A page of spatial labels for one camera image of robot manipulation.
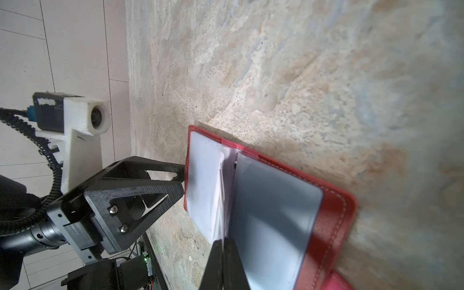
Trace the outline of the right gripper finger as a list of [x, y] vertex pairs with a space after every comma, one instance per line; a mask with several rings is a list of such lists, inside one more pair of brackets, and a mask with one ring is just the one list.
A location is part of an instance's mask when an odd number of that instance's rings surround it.
[[250, 284], [233, 239], [214, 241], [200, 290], [250, 290]]

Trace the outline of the red leather card holder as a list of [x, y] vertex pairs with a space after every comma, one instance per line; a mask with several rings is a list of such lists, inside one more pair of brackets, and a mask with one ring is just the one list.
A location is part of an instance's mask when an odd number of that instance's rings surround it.
[[184, 209], [212, 245], [234, 240], [251, 290], [348, 290], [334, 264], [356, 207], [349, 192], [188, 129]]

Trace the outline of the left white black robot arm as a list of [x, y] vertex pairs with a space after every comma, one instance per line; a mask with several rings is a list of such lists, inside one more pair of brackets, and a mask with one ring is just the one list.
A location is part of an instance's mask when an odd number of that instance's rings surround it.
[[70, 245], [83, 267], [69, 290], [137, 290], [152, 284], [149, 256], [116, 258], [184, 195], [185, 167], [129, 157], [64, 195], [39, 198], [1, 177], [1, 288], [19, 280], [24, 257]]

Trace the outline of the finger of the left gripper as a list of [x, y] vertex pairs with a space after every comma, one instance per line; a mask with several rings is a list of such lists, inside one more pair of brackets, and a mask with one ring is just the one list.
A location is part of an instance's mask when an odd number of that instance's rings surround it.
[[148, 171], [174, 174], [169, 182], [184, 182], [185, 165], [133, 156], [117, 161], [103, 170], [99, 184], [146, 185], [154, 182]]
[[103, 179], [84, 191], [109, 254], [127, 250], [184, 195], [179, 181]]

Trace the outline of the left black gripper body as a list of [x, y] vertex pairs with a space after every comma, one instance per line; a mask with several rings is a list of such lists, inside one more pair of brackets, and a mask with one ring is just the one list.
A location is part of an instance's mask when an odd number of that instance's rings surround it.
[[67, 244], [86, 265], [102, 260], [103, 232], [91, 211], [65, 213], [53, 209], [48, 217], [31, 228], [1, 238], [1, 250], [8, 254], [30, 256], [56, 250]]

